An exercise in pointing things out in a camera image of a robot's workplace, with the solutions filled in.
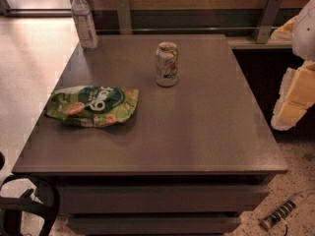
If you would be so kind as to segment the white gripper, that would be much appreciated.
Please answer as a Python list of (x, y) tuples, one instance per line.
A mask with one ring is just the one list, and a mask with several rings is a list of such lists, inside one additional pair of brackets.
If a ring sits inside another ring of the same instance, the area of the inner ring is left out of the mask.
[(275, 130), (294, 127), (315, 104), (315, 0), (271, 34), (273, 40), (291, 41), (293, 53), (305, 61), (297, 70), (283, 75), (271, 125)]

